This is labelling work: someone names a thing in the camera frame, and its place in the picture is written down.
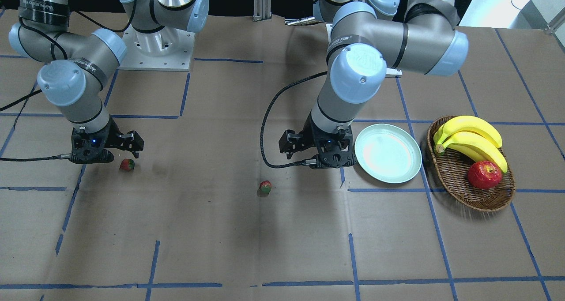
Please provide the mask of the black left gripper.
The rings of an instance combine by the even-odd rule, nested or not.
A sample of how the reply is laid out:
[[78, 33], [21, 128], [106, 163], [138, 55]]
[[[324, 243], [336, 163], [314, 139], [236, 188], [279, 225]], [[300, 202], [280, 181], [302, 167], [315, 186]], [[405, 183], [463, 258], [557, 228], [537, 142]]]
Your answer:
[[285, 130], [279, 140], [281, 154], [295, 154], [315, 147], [317, 154], [305, 160], [311, 168], [343, 168], [356, 164], [351, 126], [337, 126], [337, 132], [321, 130], [311, 118], [305, 122], [305, 133]]

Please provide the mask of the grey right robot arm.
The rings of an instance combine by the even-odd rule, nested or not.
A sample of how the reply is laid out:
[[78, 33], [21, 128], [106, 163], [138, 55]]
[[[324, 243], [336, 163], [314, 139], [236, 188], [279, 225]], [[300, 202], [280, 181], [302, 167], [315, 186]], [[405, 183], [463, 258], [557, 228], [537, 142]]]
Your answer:
[[111, 148], [129, 151], [135, 158], [144, 141], [135, 131], [122, 133], [98, 96], [124, 62], [128, 46], [139, 53], [164, 57], [178, 48], [178, 32], [201, 32], [209, 0], [119, 0], [128, 15], [134, 40], [126, 42], [120, 30], [99, 25], [90, 35], [68, 31], [68, 0], [19, 0], [18, 22], [9, 42], [20, 55], [42, 62], [38, 92], [72, 124], [72, 150], [52, 156], [76, 164], [110, 163]]

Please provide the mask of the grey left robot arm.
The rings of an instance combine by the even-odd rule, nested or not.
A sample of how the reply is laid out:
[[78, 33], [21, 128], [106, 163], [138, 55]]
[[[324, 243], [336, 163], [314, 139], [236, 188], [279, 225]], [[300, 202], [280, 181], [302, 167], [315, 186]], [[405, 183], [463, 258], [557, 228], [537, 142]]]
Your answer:
[[388, 68], [450, 76], [465, 62], [469, 42], [456, 30], [455, 0], [313, 0], [316, 20], [330, 23], [326, 80], [300, 132], [286, 130], [279, 150], [288, 159], [316, 148], [293, 166], [341, 168], [356, 162], [351, 123], [380, 89]]

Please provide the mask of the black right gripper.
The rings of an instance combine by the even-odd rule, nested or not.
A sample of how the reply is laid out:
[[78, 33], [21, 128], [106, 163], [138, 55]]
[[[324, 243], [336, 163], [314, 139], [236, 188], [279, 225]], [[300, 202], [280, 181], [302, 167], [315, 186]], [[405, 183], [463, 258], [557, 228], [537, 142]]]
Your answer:
[[113, 118], [103, 129], [87, 133], [85, 129], [72, 130], [71, 162], [75, 164], [110, 163], [114, 155], [108, 150], [116, 148], [129, 151], [134, 158], [139, 158], [144, 149], [144, 140], [136, 131], [122, 134]]

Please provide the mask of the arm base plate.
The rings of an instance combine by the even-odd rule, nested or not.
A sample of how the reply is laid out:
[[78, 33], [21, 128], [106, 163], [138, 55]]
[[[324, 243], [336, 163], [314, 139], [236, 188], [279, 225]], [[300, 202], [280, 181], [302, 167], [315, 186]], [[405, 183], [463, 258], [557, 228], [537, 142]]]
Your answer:
[[190, 71], [196, 34], [176, 28], [144, 34], [129, 27], [122, 40], [127, 54], [120, 70]]

